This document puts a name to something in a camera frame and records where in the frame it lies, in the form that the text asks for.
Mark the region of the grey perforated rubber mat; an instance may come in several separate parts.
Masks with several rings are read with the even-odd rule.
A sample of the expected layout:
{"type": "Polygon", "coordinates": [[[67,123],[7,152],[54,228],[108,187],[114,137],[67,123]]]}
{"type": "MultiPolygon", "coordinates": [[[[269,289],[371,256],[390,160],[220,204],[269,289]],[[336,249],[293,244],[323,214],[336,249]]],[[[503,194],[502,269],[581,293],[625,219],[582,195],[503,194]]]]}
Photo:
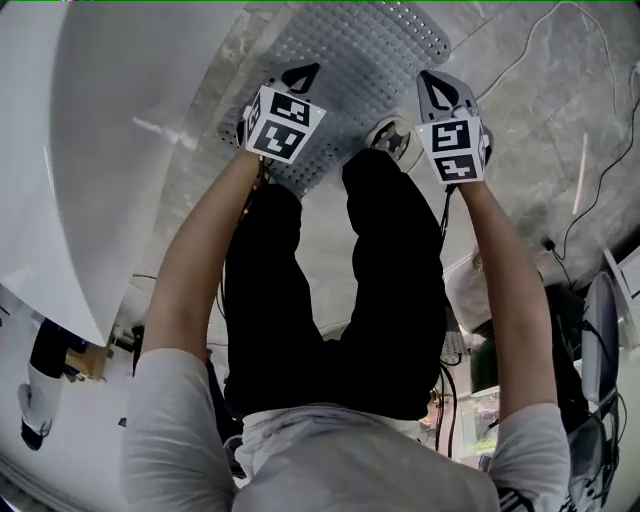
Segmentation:
{"type": "Polygon", "coordinates": [[[273,70],[286,63],[319,63],[316,80],[302,97],[326,115],[294,163],[269,167],[272,178],[303,195],[396,109],[420,71],[442,65],[450,53],[444,30],[414,3],[306,3],[259,50],[247,78],[233,92],[216,135],[232,150],[241,108],[273,70]]]}

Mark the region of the person's grey right shoe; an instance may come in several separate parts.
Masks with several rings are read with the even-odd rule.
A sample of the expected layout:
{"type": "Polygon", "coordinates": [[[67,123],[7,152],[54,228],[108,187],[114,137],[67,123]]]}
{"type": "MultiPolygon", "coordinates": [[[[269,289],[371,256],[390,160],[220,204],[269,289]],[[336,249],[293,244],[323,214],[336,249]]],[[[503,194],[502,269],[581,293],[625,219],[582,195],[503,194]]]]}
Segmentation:
{"type": "Polygon", "coordinates": [[[383,151],[399,162],[409,147],[411,130],[411,126],[401,117],[385,118],[367,135],[365,146],[383,151]]]}

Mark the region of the white toilet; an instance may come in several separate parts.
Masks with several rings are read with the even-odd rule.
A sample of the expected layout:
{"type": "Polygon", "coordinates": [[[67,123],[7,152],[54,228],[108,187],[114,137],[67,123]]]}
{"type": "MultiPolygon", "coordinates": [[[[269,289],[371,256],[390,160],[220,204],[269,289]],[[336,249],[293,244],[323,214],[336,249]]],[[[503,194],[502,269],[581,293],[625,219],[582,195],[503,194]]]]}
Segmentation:
{"type": "Polygon", "coordinates": [[[611,277],[599,272],[584,302],[581,379],[584,397],[600,405],[613,393],[619,370],[619,328],[611,277]]]}

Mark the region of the person's right forearm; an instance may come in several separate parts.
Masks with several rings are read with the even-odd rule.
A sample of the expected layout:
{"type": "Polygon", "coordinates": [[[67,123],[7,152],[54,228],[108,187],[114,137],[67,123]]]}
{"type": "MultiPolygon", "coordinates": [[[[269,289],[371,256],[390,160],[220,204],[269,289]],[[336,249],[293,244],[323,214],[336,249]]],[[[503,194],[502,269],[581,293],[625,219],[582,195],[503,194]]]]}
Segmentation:
{"type": "Polygon", "coordinates": [[[459,186],[487,283],[497,350],[500,418],[555,404],[552,326],[529,249],[484,182],[459,186]]]}

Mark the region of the person's grey t-shirt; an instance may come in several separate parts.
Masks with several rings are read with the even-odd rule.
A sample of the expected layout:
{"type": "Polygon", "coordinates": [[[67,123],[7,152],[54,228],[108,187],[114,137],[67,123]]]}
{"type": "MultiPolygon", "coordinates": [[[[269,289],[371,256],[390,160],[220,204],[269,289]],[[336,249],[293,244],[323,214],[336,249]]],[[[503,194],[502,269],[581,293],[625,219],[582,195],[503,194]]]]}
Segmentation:
{"type": "Polygon", "coordinates": [[[341,407],[251,415],[237,487],[204,364],[177,349],[143,354],[131,386],[121,489],[129,512],[559,512],[570,455],[560,411],[502,420],[490,468],[455,462],[409,424],[341,407]]]}

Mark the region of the grey and black backpack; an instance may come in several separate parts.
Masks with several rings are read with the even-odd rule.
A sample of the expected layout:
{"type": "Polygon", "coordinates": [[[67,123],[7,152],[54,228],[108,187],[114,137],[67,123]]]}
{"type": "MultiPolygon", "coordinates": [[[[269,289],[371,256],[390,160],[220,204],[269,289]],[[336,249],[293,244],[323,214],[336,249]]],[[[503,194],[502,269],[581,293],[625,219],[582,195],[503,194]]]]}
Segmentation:
{"type": "Polygon", "coordinates": [[[571,473],[565,512],[602,512],[620,461],[620,441],[627,419],[620,421],[619,408],[627,414],[617,389],[588,420],[569,435],[571,473]]]}

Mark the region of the person's left forearm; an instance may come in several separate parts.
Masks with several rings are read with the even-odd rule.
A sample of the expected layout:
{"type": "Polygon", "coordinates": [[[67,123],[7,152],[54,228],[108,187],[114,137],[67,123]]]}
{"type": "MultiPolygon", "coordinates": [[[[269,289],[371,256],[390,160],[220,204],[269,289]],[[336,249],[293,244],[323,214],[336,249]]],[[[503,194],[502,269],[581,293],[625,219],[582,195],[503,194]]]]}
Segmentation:
{"type": "Polygon", "coordinates": [[[177,349],[206,360],[208,325],[226,254],[260,170],[258,155],[239,151],[179,228],[146,314],[143,353],[177,349]]]}

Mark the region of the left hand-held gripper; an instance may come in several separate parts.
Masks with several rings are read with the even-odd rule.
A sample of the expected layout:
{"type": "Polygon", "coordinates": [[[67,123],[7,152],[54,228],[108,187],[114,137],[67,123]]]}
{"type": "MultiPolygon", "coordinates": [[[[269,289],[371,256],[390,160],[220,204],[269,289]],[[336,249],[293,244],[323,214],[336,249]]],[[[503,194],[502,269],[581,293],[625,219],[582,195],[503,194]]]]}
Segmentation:
{"type": "MultiPolygon", "coordinates": [[[[286,63],[273,70],[269,79],[291,86],[291,92],[310,92],[321,69],[317,62],[286,63]]],[[[292,164],[309,142],[326,110],[288,92],[262,85],[242,113],[242,145],[261,157],[292,164]]]]}

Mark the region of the white bathtub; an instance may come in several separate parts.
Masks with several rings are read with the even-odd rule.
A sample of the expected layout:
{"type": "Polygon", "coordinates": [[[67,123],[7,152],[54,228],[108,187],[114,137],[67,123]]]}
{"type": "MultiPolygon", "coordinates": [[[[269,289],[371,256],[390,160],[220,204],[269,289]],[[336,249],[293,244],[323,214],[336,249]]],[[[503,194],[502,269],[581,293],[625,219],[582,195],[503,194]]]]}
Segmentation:
{"type": "Polygon", "coordinates": [[[239,2],[0,8],[0,285],[104,345],[239,2]]]}

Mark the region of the person's black trousers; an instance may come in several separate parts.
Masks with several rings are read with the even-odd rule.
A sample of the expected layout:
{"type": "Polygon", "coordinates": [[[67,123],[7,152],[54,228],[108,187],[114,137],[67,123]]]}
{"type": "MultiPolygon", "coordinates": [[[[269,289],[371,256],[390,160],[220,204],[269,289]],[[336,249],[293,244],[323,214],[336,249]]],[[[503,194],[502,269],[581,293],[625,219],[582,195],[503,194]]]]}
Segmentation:
{"type": "Polygon", "coordinates": [[[357,240],[357,295],[338,340],[322,338],[295,253],[300,201],[258,189],[225,262],[230,373],[226,406],[238,419],[334,404],[396,420],[428,411],[446,331],[440,226],[413,180],[381,150],[343,167],[357,240]]]}

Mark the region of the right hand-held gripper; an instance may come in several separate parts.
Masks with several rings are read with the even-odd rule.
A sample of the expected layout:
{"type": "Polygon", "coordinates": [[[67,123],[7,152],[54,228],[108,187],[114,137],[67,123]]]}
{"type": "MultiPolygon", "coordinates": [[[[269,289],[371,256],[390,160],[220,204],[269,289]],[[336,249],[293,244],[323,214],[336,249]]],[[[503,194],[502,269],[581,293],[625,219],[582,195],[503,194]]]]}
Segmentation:
{"type": "Polygon", "coordinates": [[[421,71],[416,82],[422,123],[415,132],[438,181],[443,185],[483,181],[492,136],[471,89],[435,70],[421,71]],[[436,92],[449,107],[442,107],[436,92]]]}

